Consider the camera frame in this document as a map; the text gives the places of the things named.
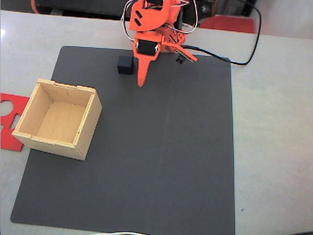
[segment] white cable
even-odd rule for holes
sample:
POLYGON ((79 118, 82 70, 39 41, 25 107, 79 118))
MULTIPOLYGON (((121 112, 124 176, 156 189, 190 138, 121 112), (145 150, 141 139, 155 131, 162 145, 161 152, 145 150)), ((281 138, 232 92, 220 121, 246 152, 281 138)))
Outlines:
POLYGON ((123 9, 123 13, 122 13, 122 17, 121 17, 121 21, 122 21, 124 33, 125 33, 126 37, 128 37, 128 39, 131 40, 131 41, 134 41, 134 39, 132 39, 132 38, 128 35, 128 33, 127 33, 126 26, 125 26, 125 14, 126 14, 127 9, 129 8, 129 6, 132 4, 133 1, 135 1, 135 0, 128 0, 128 1, 125 3, 124 9, 123 9))
MULTIPOLYGON (((121 21, 122 21, 122 25, 123 25, 123 30, 124 30, 124 33, 126 35, 126 37, 128 37, 129 40, 131 40, 132 42, 134 41, 134 39, 132 39, 128 33, 127 33, 127 30, 126 30, 126 26, 125 26, 125 15, 126 15, 126 11, 127 9, 129 8, 129 6, 132 4, 132 2, 135 1, 135 0, 128 0, 125 5, 124 5, 124 9, 123 9, 123 14, 122 14, 122 17, 121 17, 121 21)), ((178 4, 178 5, 172 5, 172 6, 182 6, 182 5, 186 5, 189 3, 189 1, 186 1, 186 0, 180 0, 180 2, 184 2, 182 4, 178 4)), ((194 2, 194 7, 195 7, 195 16, 196 16, 196 24, 195 26, 193 27, 193 29, 189 32, 185 32, 185 31, 181 31, 179 29, 176 29, 174 27, 172 27, 171 25, 169 24, 166 24, 169 28, 175 30, 176 32, 179 32, 179 33, 183 33, 183 34, 189 34, 189 33, 192 33, 193 31, 195 31, 195 29, 197 28, 198 26, 198 10, 197 10, 197 3, 196 3, 196 0, 193 0, 194 2)))
POLYGON ((194 2, 194 6, 195 6, 196 24, 195 24, 194 28, 193 28, 191 31, 189 31, 189 32, 181 31, 181 30, 179 30, 179 29, 176 29, 176 28, 172 27, 172 26, 169 25, 169 24, 166 24, 166 26, 168 26, 168 27, 171 28, 172 30, 175 30, 176 32, 183 33, 183 34, 189 34, 189 33, 192 33, 193 31, 195 31, 195 29, 196 29, 197 26, 198 26, 198 10, 197 10, 196 0, 193 0, 193 2, 194 2))
POLYGON ((90 235, 146 235, 134 232, 115 232, 115 233, 100 233, 100 234, 90 234, 90 235))

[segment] wire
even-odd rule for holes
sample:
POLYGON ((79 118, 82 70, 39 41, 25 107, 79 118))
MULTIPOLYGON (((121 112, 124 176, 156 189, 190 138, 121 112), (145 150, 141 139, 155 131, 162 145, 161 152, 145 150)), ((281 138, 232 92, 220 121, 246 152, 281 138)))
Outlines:
POLYGON ((100 233, 100 234, 91 234, 91 235, 146 235, 134 232, 114 232, 114 233, 100 233))
POLYGON ((30 0, 31 9, 33 9, 33 12, 36 14, 40 14, 36 7, 36 0, 30 0))
POLYGON ((127 11, 128 7, 133 3, 133 1, 135 1, 135 0, 128 0, 128 1, 125 3, 124 8, 123 8, 122 17, 121 17, 121 21, 122 21, 124 33, 125 33, 125 35, 128 37, 128 39, 131 40, 131 41, 134 41, 134 39, 132 39, 132 38, 128 35, 128 33, 127 33, 126 26, 125 26, 125 15, 126 15, 126 11, 127 11))
POLYGON ((172 30, 175 30, 176 32, 183 33, 183 34, 189 34, 189 33, 192 33, 193 31, 195 31, 195 29, 198 26, 199 19, 198 19, 198 10, 197 10, 196 0, 193 0, 193 2, 194 2, 194 7, 195 7, 196 23, 195 23, 195 26, 193 27, 193 29, 191 31, 185 32, 185 31, 181 31, 179 29, 176 29, 175 27, 173 27, 173 26, 171 26, 169 24, 165 24, 165 25, 168 26, 169 28, 171 28, 172 30))
POLYGON ((237 1, 243 2, 243 3, 247 4, 248 6, 251 6, 252 8, 254 8, 254 9, 257 11, 257 13, 259 14, 259 18, 260 18, 259 30, 258 30, 258 34, 257 34, 256 40, 255 40, 255 45, 254 45, 253 51, 252 51, 251 56, 250 56, 250 58, 248 59, 248 61, 246 61, 246 62, 244 62, 244 63, 231 61, 231 60, 225 59, 225 58, 223 58, 223 57, 221 57, 221 56, 219 56, 219 55, 216 55, 216 54, 214 54, 214 53, 212 53, 212 52, 209 52, 209 51, 207 51, 207 50, 204 50, 204 49, 201 49, 201 48, 195 47, 195 46, 182 45, 181 47, 182 47, 182 48, 185 48, 185 49, 191 49, 191 50, 202 51, 202 52, 204 52, 204 53, 206 53, 206 54, 209 54, 209 55, 211 55, 211 56, 213 56, 213 57, 215 57, 215 58, 218 58, 218 59, 223 60, 223 61, 225 61, 225 62, 229 62, 229 63, 231 63, 231 64, 235 64, 235 65, 247 65, 247 64, 251 61, 251 59, 252 59, 252 57, 253 57, 253 55, 254 55, 254 53, 255 53, 256 47, 257 47, 257 45, 258 45, 258 42, 259 42, 260 33, 261 33, 261 26, 262 26, 262 16, 261 16, 261 12, 259 11, 259 9, 256 8, 254 5, 252 5, 252 4, 250 4, 250 3, 246 2, 246 1, 243 1, 243 0, 237 0, 237 1))

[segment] black cable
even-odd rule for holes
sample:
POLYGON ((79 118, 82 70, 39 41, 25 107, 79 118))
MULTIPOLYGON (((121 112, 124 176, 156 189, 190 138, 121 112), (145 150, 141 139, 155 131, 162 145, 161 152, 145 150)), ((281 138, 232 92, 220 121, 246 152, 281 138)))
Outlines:
POLYGON ((255 10, 257 11, 257 13, 259 14, 259 18, 260 18, 259 31, 258 31, 256 40, 255 40, 255 45, 254 45, 254 48, 253 48, 253 52, 252 52, 252 54, 251 54, 251 56, 250 56, 250 58, 248 59, 247 62, 245 62, 245 63, 240 63, 240 62, 231 61, 231 60, 225 59, 225 58, 223 58, 223 57, 220 57, 219 55, 216 55, 216 54, 214 54, 214 53, 212 53, 212 52, 209 52, 209 51, 207 51, 207 50, 204 50, 204 49, 201 49, 201 48, 195 47, 195 46, 181 45, 181 47, 182 47, 182 48, 185 48, 185 49, 191 49, 191 50, 202 51, 202 52, 204 52, 204 53, 206 53, 206 54, 209 54, 209 55, 211 55, 211 56, 214 56, 215 58, 218 58, 218 59, 220 59, 220 60, 223 60, 223 61, 225 61, 225 62, 229 62, 229 63, 235 64, 235 65, 247 65, 247 64, 251 61, 251 59, 252 59, 252 57, 253 57, 253 55, 254 55, 254 53, 255 53, 256 47, 257 47, 257 45, 258 45, 258 42, 259 42, 259 37, 260 37, 260 33, 261 33, 261 26, 262 26, 262 16, 261 16, 261 12, 259 11, 259 9, 256 8, 256 7, 255 7, 254 5, 252 5, 251 3, 246 2, 246 1, 243 1, 243 0, 237 0, 237 1, 240 1, 240 2, 242 2, 242 3, 247 4, 248 6, 251 6, 253 9, 255 9, 255 10))

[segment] open wooden box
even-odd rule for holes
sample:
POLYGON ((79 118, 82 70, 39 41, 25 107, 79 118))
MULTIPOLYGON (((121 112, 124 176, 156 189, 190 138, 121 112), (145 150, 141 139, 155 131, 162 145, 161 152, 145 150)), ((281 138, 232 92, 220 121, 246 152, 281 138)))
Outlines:
POLYGON ((12 135, 30 148, 85 160, 101 110, 96 89, 39 79, 12 135))

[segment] red object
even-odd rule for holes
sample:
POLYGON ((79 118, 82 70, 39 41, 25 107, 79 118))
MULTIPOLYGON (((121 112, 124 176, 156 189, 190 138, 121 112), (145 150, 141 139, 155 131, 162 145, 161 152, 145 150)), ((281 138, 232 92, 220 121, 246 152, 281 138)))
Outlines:
POLYGON ((129 28, 137 31, 133 51, 134 57, 139 61, 138 85, 140 87, 146 80, 150 62, 156 60, 160 52, 178 51, 189 60, 197 61, 195 56, 180 46, 185 42, 186 34, 171 29, 178 19, 181 5, 181 0, 164 0, 162 6, 146 0, 138 0, 133 4, 129 28))
POLYGON ((146 32, 137 32, 135 35, 134 40, 134 57, 138 58, 139 68, 138 68, 138 86, 142 87, 148 73, 148 68, 150 65, 150 62, 153 60, 156 60, 158 55, 160 54, 160 51, 164 50, 167 47, 170 52, 179 51, 180 53, 184 54, 189 60, 191 61, 197 61, 197 57, 195 57, 193 54, 182 48, 180 45, 183 43, 183 41, 179 41, 178 43, 171 43, 165 41, 165 36, 162 35, 159 32, 156 31, 146 31, 146 32), (157 50, 155 55, 145 55, 140 54, 137 51, 136 45, 139 40, 145 40, 149 42, 157 43, 157 50))
POLYGON ((242 33, 255 33, 253 18, 238 16, 213 16, 203 22, 200 28, 209 28, 242 33))
POLYGON ((1 93, 1 103, 4 101, 11 101, 13 103, 12 112, 7 116, 1 117, 1 125, 3 125, 1 131, 1 148, 19 152, 22 150, 23 144, 11 135, 14 130, 11 129, 11 126, 14 122, 15 116, 17 114, 22 115, 28 100, 29 97, 1 93))

